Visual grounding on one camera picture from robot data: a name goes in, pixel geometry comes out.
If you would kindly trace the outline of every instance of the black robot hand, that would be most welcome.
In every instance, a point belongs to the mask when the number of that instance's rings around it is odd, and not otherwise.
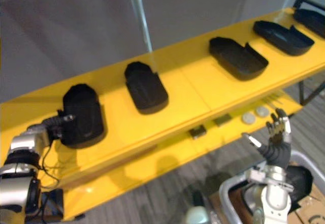
[[[291,127],[287,114],[282,109],[275,110],[278,116],[271,114],[273,123],[267,122],[270,138],[269,145],[262,144],[253,136],[242,133],[261,155],[268,165],[287,168],[291,154]]]

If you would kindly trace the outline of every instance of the wire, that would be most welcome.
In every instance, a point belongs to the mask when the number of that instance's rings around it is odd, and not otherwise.
[[[54,179],[56,181],[56,184],[55,184],[55,186],[52,186],[52,187],[41,186],[42,188],[45,188],[45,189],[56,188],[59,185],[59,182],[60,182],[60,180],[58,178],[56,178],[53,175],[51,175],[50,173],[48,173],[47,169],[45,168],[45,158],[49,154],[49,152],[51,150],[51,147],[52,147],[52,145],[48,148],[48,150],[46,151],[46,153],[45,153],[45,155],[44,155],[44,157],[42,159],[42,168],[41,168],[41,170],[43,170],[46,175],[48,175],[49,177],[51,177],[52,179]]]

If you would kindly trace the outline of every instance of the lower shelf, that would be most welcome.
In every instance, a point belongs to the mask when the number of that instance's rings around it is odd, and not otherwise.
[[[204,124],[207,133],[193,140],[189,133],[182,133],[158,144],[149,153],[134,159],[114,170],[102,172],[100,176],[89,176],[76,187],[64,189],[64,220],[73,219],[97,205],[134,189],[172,169],[175,169],[209,151],[241,137],[242,132],[254,132],[265,126],[270,117],[256,117],[252,125],[244,124],[241,115],[252,112],[263,105],[274,112],[282,108],[288,114],[302,107],[282,90],[244,108],[230,112],[232,119],[222,126],[209,121]]]

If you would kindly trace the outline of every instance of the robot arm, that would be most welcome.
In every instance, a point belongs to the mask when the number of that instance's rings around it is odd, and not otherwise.
[[[21,224],[40,207],[41,182],[37,179],[44,148],[50,146],[60,123],[71,115],[49,118],[13,138],[7,159],[0,168],[0,224]]]
[[[276,109],[278,117],[272,114],[273,124],[267,122],[270,133],[269,145],[266,146],[253,136],[243,136],[267,160],[262,170],[252,169],[247,172],[248,180],[254,184],[245,192],[246,202],[253,199],[254,224],[287,223],[291,208],[289,192],[293,186],[287,184],[286,168],[291,153],[291,128],[289,118],[281,109]]]

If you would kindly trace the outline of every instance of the black holder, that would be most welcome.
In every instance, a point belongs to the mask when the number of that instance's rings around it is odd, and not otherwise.
[[[101,106],[95,90],[87,84],[72,86],[63,97],[63,112],[75,119],[62,125],[61,142],[70,148],[84,148],[104,137]]]
[[[124,72],[126,86],[138,111],[151,114],[168,104],[168,94],[157,73],[139,61],[127,65]]]
[[[315,11],[297,9],[294,13],[294,18],[310,30],[325,38],[325,16]]]
[[[257,34],[289,55],[304,54],[315,43],[293,25],[287,29],[274,22],[257,21],[253,29]]]
[[[242,47],[236,41],[228,38],[216,37],[210,40],[210,54],[240,80],[248,80],[260,75],[269,64],[263,56],[246,43]]]

